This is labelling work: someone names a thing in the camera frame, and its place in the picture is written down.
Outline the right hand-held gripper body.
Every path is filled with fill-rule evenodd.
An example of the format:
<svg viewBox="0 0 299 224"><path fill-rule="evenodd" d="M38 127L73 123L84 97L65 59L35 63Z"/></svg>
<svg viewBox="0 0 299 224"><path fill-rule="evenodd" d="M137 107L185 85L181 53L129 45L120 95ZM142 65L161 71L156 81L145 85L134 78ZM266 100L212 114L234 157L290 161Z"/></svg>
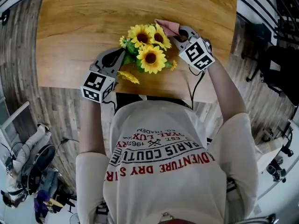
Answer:
<svg viewBox="0 0 299 224"><path fill-rule="evenodd" d="M180 50L179 57L198 71L205 70L215 62L214 56L208 53L200 35L196 41L187 41L185 49Z"/></svg>

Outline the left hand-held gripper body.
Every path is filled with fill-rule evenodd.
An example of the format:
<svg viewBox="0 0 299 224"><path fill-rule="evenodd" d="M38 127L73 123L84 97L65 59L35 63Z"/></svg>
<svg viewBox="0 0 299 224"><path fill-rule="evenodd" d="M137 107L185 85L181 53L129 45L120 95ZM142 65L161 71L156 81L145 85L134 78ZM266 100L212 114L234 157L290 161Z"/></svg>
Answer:
<svg viewBox="0 0 299 224"><path fill-rule="evenodd" d="M88 100L102 103L117 85L119 62L102 63L96 60L90 65L89 73L80 87L82 96Z"/></svg>

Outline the pink cloth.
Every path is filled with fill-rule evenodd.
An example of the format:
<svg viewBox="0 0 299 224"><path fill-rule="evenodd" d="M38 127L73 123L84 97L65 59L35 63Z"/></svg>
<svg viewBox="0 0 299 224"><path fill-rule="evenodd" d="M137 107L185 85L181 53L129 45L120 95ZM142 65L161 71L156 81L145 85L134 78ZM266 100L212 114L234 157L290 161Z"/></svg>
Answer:
<svg viewBox="0 0 299 224"><path fill-rule="evenodd" d="M155 19L155 23L158 24L163 29L167 37L180 36L179 23L161 20L161 19Z"/></svg>

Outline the sunflower bouquet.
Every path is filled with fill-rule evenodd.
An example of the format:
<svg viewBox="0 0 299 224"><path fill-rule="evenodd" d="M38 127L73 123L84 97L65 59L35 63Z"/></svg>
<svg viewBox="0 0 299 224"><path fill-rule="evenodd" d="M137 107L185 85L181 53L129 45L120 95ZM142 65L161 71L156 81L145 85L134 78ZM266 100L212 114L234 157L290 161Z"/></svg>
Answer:
<svg viewBox="0 0 299 224"><path fill-rule="evenodd" d="M165 52L172 47L166 30L158 23L132 26L120 38L126 53L122 65L132 64L139 73L157 74L163 69L175 70L177 62L168 61Z"/></svg>

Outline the person's right forearm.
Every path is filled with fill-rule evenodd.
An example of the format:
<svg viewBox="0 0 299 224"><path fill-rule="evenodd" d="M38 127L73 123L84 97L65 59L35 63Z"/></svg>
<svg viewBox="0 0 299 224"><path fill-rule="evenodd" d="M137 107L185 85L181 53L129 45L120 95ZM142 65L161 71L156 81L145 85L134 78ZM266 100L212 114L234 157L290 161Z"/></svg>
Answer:
<svg viewBox="0 0 299 224"><path fill-rule="evenodd" d="M218 99L223 123L239 113L246 113L243 98L220 61L215 58L215 62L208 66L207 70Z"/></svg>

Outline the person's left forearm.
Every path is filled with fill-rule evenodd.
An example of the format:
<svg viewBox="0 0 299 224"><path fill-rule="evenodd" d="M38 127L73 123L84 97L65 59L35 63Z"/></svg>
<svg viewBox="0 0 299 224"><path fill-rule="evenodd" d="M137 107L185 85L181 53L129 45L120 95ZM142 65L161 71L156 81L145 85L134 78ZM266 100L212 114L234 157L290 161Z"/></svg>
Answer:
<svg viewBox="0 0 299 224"><path fill-rule="evenodd" d="M82 99L80 101L79 152L105 155L105 146L99 103Z"/></svg>

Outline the person's right hand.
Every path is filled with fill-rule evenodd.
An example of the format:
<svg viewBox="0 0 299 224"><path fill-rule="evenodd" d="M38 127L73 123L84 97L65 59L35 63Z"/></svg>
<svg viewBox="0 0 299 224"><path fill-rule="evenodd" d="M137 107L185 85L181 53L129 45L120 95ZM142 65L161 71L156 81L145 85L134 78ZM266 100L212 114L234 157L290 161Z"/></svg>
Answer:
<svg viewBox="0 0 299 224"><path fill-rule="evenodd" d="M212 45L211 45L210 41L208 39L203 39L203 41L204 41L204 44L206 46L206 49L207 49L208 53L211 56L213 56L213 48L212 48Z"/></svg>

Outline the person's black trousers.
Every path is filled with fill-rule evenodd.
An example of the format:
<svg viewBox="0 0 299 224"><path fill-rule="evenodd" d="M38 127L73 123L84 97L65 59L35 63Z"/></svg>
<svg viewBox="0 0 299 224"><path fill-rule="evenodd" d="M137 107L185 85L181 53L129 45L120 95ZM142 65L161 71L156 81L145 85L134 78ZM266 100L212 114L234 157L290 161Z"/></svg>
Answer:
<svg viewBox="0 0 299 224"><path fill-rule="evenodd" d="M165 97L156 97L156 96L144 96L146 100L154 100L154 101L168 101L178 105L182 105L187 108L191 108L185 101L176 98L165 98ZM116 93L116 110L115 113L121 109L122 107L129 105L134 102L143 101L142 95L136 94L126 94L126 93Z"/></svg>

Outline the black office chair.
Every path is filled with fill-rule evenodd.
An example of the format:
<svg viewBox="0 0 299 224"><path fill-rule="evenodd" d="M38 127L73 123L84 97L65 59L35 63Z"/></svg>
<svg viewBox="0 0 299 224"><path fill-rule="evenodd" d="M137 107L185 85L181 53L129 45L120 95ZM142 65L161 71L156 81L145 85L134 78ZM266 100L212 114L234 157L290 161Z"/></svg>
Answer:
<svg viewBox="0 0 299 224"><path fill-rule="evenodd" d="M281 97L288 97L294 106L299 105L299 49L271 44L271 32L264 24L247 24L245 34L253 42L254 52L245 48L241 58L256 61L256 68L246 82L258 72L262 82Z"/></svg>

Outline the black swivel chair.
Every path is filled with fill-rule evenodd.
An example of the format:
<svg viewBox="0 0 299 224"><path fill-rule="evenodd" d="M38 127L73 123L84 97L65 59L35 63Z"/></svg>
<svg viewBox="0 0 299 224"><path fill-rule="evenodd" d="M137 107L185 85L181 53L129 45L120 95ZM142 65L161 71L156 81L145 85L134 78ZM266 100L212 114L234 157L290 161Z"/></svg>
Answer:
<svg viewBox="0 0 299 224"><path fill-rule="evenodd" d="M21 184L27 196L32 195L38 190L55 154L56 148L54 145L45 145L35 155L33 163L23 166L21 170Z"/></svg>

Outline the person's white printed t-shirt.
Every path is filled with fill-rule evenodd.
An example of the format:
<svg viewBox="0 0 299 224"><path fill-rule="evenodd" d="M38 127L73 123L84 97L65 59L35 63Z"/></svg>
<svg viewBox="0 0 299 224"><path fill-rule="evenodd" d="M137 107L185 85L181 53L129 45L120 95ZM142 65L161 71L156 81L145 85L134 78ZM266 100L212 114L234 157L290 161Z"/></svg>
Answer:
<svg viewBox="0 0 299 224"><path fill-rule="evenodd" d="M258 169L248 114L239 113L207 144L191 109L166 101L138 101L112 121L111 157L76 158L81 224L107 212L112 224L157 224L162 218L227 224L247 218L255 205Z"/></svg>

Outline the white desk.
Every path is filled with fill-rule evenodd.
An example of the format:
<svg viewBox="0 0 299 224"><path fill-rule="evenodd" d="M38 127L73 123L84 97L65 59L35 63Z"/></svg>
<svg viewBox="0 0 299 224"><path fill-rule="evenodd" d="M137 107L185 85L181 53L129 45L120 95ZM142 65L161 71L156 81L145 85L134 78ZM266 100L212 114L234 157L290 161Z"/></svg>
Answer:
<svg viewBox="0 0 299 224"><path fill-rule="evenodd" d="M284 139L282 137L256 145L256 161L259 173L266 170L266 167L277 156L283 145Z"/></svg>

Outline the white frame cabinet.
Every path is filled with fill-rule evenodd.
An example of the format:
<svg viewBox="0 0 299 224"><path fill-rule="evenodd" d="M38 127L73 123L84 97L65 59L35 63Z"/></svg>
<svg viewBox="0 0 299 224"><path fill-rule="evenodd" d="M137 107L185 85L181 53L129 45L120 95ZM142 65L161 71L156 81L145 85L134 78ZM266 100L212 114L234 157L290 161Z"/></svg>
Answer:
<svg viewBox="0 0 299 224"><path fill-rule="evenodd" d="M4 105L7 115L4 115L4 121L2 123L0 121L0 130L8 141L12 141L18 136L13 121L30 105L30 102L26 101L13 114L9 114L5 97L0 100L0 106L2 105Z"/></svg>

